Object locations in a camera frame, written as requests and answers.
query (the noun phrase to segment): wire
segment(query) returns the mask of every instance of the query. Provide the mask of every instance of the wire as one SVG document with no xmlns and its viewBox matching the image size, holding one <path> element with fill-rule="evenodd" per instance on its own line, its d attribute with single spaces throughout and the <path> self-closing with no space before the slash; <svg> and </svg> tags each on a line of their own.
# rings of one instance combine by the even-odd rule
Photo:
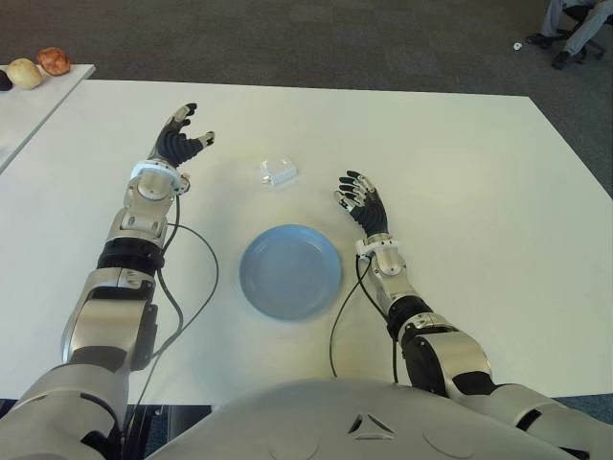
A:
<svg viewBox="0 0 613 460">
<path fill-rule="evenodd" d="M 392 339 L 392 372 L 394 374 L 394 383 L 398 383 L 398 368 L 397 368 L 397 344 L 398 342 Z"/>
<path fill-rule="evenodd" d="M 373 299 L 373 296 L 371 295 L 371 293 L 366 289 L 366 287 L 364 286 L 364 283 L 362 282 L 362 278 L 359 275 L 359 268 L 358 268 L 358 259 L 355 259 L 355 276 L 357 277 L 358 280 L 358 284 L 360 285 L 360 287 L 362 288 L 362 291 L 364 292 L 364 295 L 366 295 L 366 297 L 368 297 L 368 300 L 371 301 L 371 304 L 373 304 L 373 307 L 375 307 L 375 309 L 378 311 L 378 313 L 381 315 L 381 317 L 387 322 L 387 316 L 385 315 L 385 313 L 383 312 L 383 310 L 381 309 L 381 307 L 375 302 L 375 299 Z M 397 368 L 397 341 L 392 339 L 392 373 L 394 375 L 394 383 L 398 383 L 398 368 Z"/>
<path fill-rule="evenodd" d="M 178 210 L 178 207 L 177 207 L 177 217 L 178 216 L 180 216 L 180 211 Z M 209 248 L 209 251 L 211 251 L 211 255 L 213 256 L 213 260 L 215 261 L 215 274 L 216 274 L 215 275 L 215 282 L 214 282 L 213 288 L 211 289 L 211 292 L 209 293 L 209 295 L 206 298 L 206 300 L 202 303 L 202 305 L 196 311 L 196 313 L 193 314 L 192 318 L 190 318 L 190 320 L 185 324 L 185 326 L 183 326 L 181 329 L 179 329 L 176 333 L 173 333 L 168 339 L 165 340 L 165 342 L 160 346 L 160 348 L 151 355 L 151 357 L 155 357 L 155 361 L 153 362 L 153 365 L 151 366 L 151 369 L 149 370 L 149 374 L 147 376 L 147 380 L 145 381 L 145 385 L 143 386 L 143 390 L 141 390 L 141 394 L 140 394 L 140 396 L 138 398 L 138 401 L 134 405 L 134 409 L 132 410 L 132 414 L 131 414 L 127 424 L 125 425 L 124 433 L 129 433 L 130 426 L 134 422 L 134 417 L 136 415 L 136 410 L 138 409 L 139 405 L 141 405 L 141 402 L 143 401 L 143 397 L 145 395 L 145 392 L 147 391 L 149 383 L 151 382 L 151 377 L 153 376 L 153 371 L 155 371 L 155 368 L 157 367 L 158 362 L 160 362 L 160 358 L 162 357 L 162 354 L 169 348 L 169 346 L 183 332 L 185 332 L 186 329 L 188 329 L 190 327 L 192 322 L 205 309 L 205 307 L 209 304 L 209 302 L 213 298 L 213 295 L 215 294 L 216 289 L 217 289 L 217 285 L 219 284 L 219 260 L 217 259 L 217 255 L 216 255 L 215 251 L 213 250 L 213 248 L 211 247 L 211 245 L 209 244 L 209 242 L 202 235 L 200 235 L 196 231 L 192 230 L 190 227 L 187 227 L 185 225 L 181 225 L 179 223 L 169 223 L 169 225 L 173 225 L 174 226 L 174 229 L 173 229 L 172 233 L 170 234 L 169 241 L 170 241 L 170 239 L 174 238 L 174 235 L 176 235 L 176 230 L 179 229 L 179 228 L 182 228 L 182 229 L 187 230 L 188 232 L 196 235 L 202 242 L 204 242 L 206 244 L 206 246 Z M 168 249 L 168 246 L 169 246 L 169 243 L 167 242 L 164 245 L 163 251 Z M 165 294 L 167 294 L 167 297 L 169 297 L 169 301 L 171 303 L 172 302 L 176 303 L 176 301 L 174 300 L 174 297 L 172 297 L 172 294 L 168 290 L 168 287 L 166 287 L 166 284 L 163 284 L 162 290 L 164 291 Z"/>
<path fill-rule="evenodd" d="M 181 224 L 178 224 L 178 223 L 177 224 L 169 223 L 169 225 L 174 225 L 175 228 L 182 228 L 184 230 L 187 230 L 188 232 L 196 235 L 202 242 L 204 242 L 206 244 L 206 246 L 209 248 L 209 251 L 211 251 L 211 255 L 213 256 L 213 260 L 215 261 L 215 273 L 216 273 L 216 275 L 215 275 L 215 282 L 213 284 L 213 288 L 211 289 L 211 292 L 209 293 L 209 296 L 205 299 L 204 303 L 200 306 L 200 308 L 196 311 L 196 313 L 193 314 L 192 318 L 187 322 L 187 324 L 181 330 L 179 330 L 177 333 L 174 333 L 169 338 L 167 338 L 164 341 L 164 343 L 160 346 L 160 348 L 158 350 L 156 350 L 155 352 L 153 352 L 151 357 L 156 357 L 156 356 L 161 355 L 162 353 L 164 353 L 164 351 L 166 349 L 168 349 L 170 345 L 172 345 L 172 343 L 179 337 L 179 335 L 181 335 L 186 329 L 188 329 L 190 327 L 190 325 L 195 320 L 195 318 L 197 318 L 197 316 L 209 304 L 209 302 L 211 301 L 211 298 L 213 297 L 213 294 L 215 294 L 215 291 L 217 289 L 217 285 L 219 284 L 219 260 L 217 259 L 217 255 L 216 255 L 215 251 L 213 250 L 213 248 L 211 247 L 211 245 L 209 244 L 209 242 L 206 241 L 206 239 L 202 235 L 200 235 L 198 232 L 192 230 L 190 227 L 187 227 L 185 225 L 181 225 Z M 172 294 L 170 293 L 168 288 L 164 289 L 164 287 L 162 287 L 162 290 L 164 291 L 165 294 L 167 294 L 167 297 L 169 297 L 169 301 L 176 302 L 174 300 L 174 297 L 172 297 Z"/>
<path fill-rule="evenodd" d="M 356 267 L 358 267 L 358 261 L 359 261 L 358 257 L 355 256 L 355 266 Z M 368 262 L 368 266 L 366 267 L 366 269 L 364 270 L 364 273 L 362 273 L 361 276 L 359 275 L 359 272 L 358 272 L 357 281 L 353 285 L 352 290 L 350 290 L 349 293 L 347 294 L 347 297 L 345 297 L 345 300 L 343 301 L 343 305 L 341 305 L 340 310 L 336 314 L 336 319 L 334 319 L 334 324 L 332 324 L 332 330 L 329 333 L 329 344 L 328 344 L 329 366 L 332 368 L 332 374 L 335 377 L 338 377 L 338 375 L 336 374 L 336 368 L 334 367 L 334 356 L 332 355 L 332 343 L 334 341 L 334 332 L 336 331 L 336 325 L 338 324 L 338 320 L 340 319 L 341 314 L 343 313 L 343 310 L 347 306 L 347 302 L 349 302 L 349 299 L 352 297 L 353 293 L 359 286 L 360 281 L 366 276 L 366 273 L 368 273 L 368 270 L 371 267 L 372 263 L 373 263 L 373 260 L 370 259 Z"/>
<path fill-rule="evenodd" d="M 162 255 L 166 254 L 166 250 L 169 248 L 170 244 L 172 243 L 172 240 L 174 240 L 174 237 L 176 236 L 176 232 L 179 229 L 177 227 L 177 225 L 179 224 L 179 220 L 181 219 L 181 200 L 180 200 L 180 195 L 176 196 L 176 200 L 175 205 L 174 205 L 174 228 L 172 229 L 172 232 L 170 233 L 169 238 L 166 241 L 166 244 L 164 244 L 164 247 L 162 248 Z"/>
<path fill-rule="evenodd" d="M 370 260 L 370 262 L 369 262 L 369 267 L 370 267 L 371 263 L 373 262 L 373 258 L 369 257 L 369 260 Z M 359 283 L 360 287 L 362 288 L 362 291 L 364 292 L 366 297 L 368 297 L 368 300 L 371 301 L 371 304 L 373 304 L 373 307 L 375 307 L 375 309 L 378 311 L 378 313 L 381 315 L 381 317 L 385 321 L 387 321 L 387 316 L 385 315 L 383 310 L 379 307 L 379 305 L 376 304 L 375 299 L 373 299 L 373 297 L 371 296 L 370 292 L 368 290 L 366 290 L 366 287 L 364 286 L 364 283 L 362 283 L 362 278 L 364 278 L 364 277 L 360 278 L 360 274 L 359 274 L 359 258 L 358 257 L 355 258 L 355 276 L 357 277 L 357 282 Z"/>
<path fill-rule="evenodd" d="M 166 244 L 164 244 L 164 247 L 162 248 L 162 256 L 166 254 L 166 251 L 168 250 L 170 244 L 172 243 L 172 240 L 174 240 L 174 237 L 176 236 L 176 232 L 179 230 L 178 225 L 179 225 L 179 220 L 181 219 L 181 202 L 179 199 L 179 195 L 176 196 L 175 211 L 176 212 L 175 212 L 174 224 L 169 223 L 169 225 L 173 225 L 172 232 L 170 233 L 170 236 L 168 240 L 166 241 Z M 166 281 L 164 280 L 164 275 L 162 274 L 162 268 L 158 268 L 156 270 L 156 274 L 157 274 L 157 279 L 160 282 L 160 287 L 166 294 L 166 297 L 169 299 L 170 304 L 172 305 L 172 307 L 176 311 L 176 315 L 178 316 L 178 324 L 176 326 L 176 331 L 173 334 L 174 336 L 178 336 L 179 334 L 181 334 L 181 328 L 183 328 L 183 321 L 184 321 L 183 311 L 181 310 L 181 307 L 179 306 L 177 301 L 174 300 L 174 297 L 172 296 L 172 294 L 170 293 L 170 290 L 166 286 Z"/>
</svg>

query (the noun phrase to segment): light blue plate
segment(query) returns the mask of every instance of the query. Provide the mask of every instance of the light blue plate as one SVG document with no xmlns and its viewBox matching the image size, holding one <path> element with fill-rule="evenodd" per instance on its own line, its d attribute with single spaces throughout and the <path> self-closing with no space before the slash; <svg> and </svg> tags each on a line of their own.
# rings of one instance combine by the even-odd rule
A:
<svg viewBox="0 0 613 460">
<path fill-rule="evenodd" d="M 341 263 L 329 240 L 312 228 L 281 225 L 253 240 L 240 261 L 240 285 L 256 309 L 276 319 L 321 313 L 334 299 Z"/>
</svg>

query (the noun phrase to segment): black shoe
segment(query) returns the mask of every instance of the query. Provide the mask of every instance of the black shoe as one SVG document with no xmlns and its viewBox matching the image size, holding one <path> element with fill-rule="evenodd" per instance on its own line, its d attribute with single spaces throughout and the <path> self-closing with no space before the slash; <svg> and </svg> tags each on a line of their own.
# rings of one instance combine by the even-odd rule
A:
<svg viewBox="0 0 613 460">
<path fill-rule="evenodd" d="M 552 40 L 543 34 L 532 34 L 526 38 L 526 41 L 531 45 L 540 46 L 543 50 L 552 46 Z"/>
<path fill-rule="evenodd" d="M 552 67 L 558 70 L 563 69 L 564 66 L 568 63 L 568 58 L 570 56 L 571 54 L 569 52 L 562 51 L 556 57 L 554 57 L 554 60 L 552 61 Z"/>
</svg>

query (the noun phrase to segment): white table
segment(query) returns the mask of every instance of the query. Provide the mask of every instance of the white table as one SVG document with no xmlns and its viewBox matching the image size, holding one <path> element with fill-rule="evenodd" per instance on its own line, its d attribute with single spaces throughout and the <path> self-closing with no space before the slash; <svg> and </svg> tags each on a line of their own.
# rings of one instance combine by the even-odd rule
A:
<svg viewBox="0 0 613 460">
<path fill-rule="evenodd" d="M 188 132 L 217 139 L 182 168 L 193 184 L 182 216 L 215 248 L 221 281 L 162 358 L 146 402 L 223 403 L 330 376 L 329 329 L 361 237 L 332 198 L 347 168 L 376 184 L 414 286 L 483 345 L 495 381 L 554 397 L 613 390 L 611 199 L 528 98 L 87 80 L 0 175 L 1 396 L 59 364 L 133 164 L 191 101 Z M 300 173 L 271 189 L 259 163 L 280 154 Z M 257 312 L 238 281 L 248 243 L 289 222 L 326 235 L 343 264 L 333 308 L 301 324 Z M 189 318 L 211 287 L 210 256 L 180 234 L 166 273 Z M 156 299 L 159 343 L 176 323 L 161 289 Z M 334 350 L 341 377 L 391 379 L 390 339 L 363 296 Z M 399 372 L 406 381 L 402 362 Z M 131 401 L 146 376 L 133 375 Z"/>
<path fill-rule="evenodd" d="M 35 89 L 14 86 L 0 91 L 0 173 L 28 140 L 45 123 L 58 105 L 96 69 L 91 64 L 74 64 L 69 73 L 51 77 L 38 66 L 43 83 Z"/>
</svg>

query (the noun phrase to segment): silver metal arm segment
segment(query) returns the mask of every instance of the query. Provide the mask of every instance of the silver metal arm segment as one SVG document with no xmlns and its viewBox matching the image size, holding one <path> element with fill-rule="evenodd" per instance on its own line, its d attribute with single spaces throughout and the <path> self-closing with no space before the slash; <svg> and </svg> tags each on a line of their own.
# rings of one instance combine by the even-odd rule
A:
<svg viewBox="0 0 613 460">
<path fill-rule="evenodd" d="M 176 166 L 213 143 L 179 133 L 187 104 L 163 127 L 149 160 L 132 171 L 97 268 L 61 340 L 63 364 L 42 376 L 0 419 L 0 459 L 120 458 L 131 371 L 147 367 L 155 340 L 151 304 L 164 265 L 166 214 L 189 181 Z"/>
<path fill-rule="evenodd" d="M 367 238 L 356 244 L 357 254 L 373 260 L 369 277 L 413 386 L 515 426 L 576 458 L 613 458 L 613 426 L 525 386 L 493 383 L 481 345 L 434 313 L 407 280 L 406 264 L 387 231 L 385 210 L 373 184 L 358 172 L 348 172 L 340 182 L 336 199 L 366 232 Z M 379 221 L 385 222 L 384 227 L 379 225 L 384 231 L 378 233 L 370 231 L 368 223 L 373 220 L 364 218 L 374 214 L 373 207 Z"/>
</svg>

